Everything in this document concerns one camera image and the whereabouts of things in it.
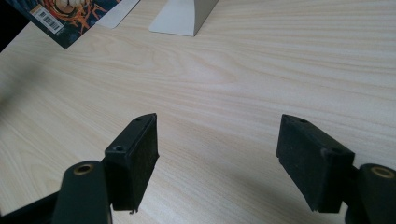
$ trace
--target colorful book cover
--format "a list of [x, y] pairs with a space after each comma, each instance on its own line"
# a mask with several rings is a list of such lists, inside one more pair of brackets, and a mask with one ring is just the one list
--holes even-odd
[[120, 0], [6, 0], [67, 49]]

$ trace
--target white paper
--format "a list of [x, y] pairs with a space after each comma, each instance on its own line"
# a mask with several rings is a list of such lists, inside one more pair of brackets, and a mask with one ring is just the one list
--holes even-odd
[[116, 28], [138, 2], [139, 0], [121, 0], [96, 24], [110, 29]]

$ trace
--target brass screw hole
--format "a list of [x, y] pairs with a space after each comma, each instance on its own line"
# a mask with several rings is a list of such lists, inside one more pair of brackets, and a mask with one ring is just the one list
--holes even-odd
[[93, 169], [93, 165], [92, 164], [82, 164], [79, 167], [76, 167], [74, 169], [74, 174], [75, 175], [85, 175], [87, 173], [89, 173], [90, 171], [92, 171]]
[[384, 168], [384, 167], [374, 166], [371, 168], [371, 171], [373, 173], [375, 173], [376, 175], [379, 175], [386, 179], [392, 179], [395, 177], [395, 174], [391, 170]]

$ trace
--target black plastic part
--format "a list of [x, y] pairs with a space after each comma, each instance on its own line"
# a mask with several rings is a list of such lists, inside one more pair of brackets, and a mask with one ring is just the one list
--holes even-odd
[[352, 151], [307, 120], [283, 115], [276, 155], [312, 211], [339, 212]]
[[113, 209], [137, 211], [159, 158], [156, 114], [132, 120], [105, 154], [102, 163]]
[[0, 218], [1, 224], [50, 224], [58, 192]]
[[364, 164], [357, 182], [370, 223], [396, 223], [396, 172], [382, 165]]
[[84, 161], [67, 169], [51, 223], [112, 223], [105, 176], [99, 161]]

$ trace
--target screw hole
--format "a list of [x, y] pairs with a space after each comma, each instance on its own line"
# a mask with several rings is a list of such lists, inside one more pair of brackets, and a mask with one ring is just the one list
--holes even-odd
[[392, 179], [395, 177], [395, 174], [391, 170], [384, 168], [384, 167], [375, 166], [375, 167], [371, 168], [371, 171], [374, 174], [384, 177], [386, 179]]
[[92, 164], [82, 164], [74, 170], [75, 175], [85, 175], [93, 169]]
[[116, 146], [116, 147], [113, 147], [113, 150], [116, 150], [116, 151], [123, 151], [123, 146]]

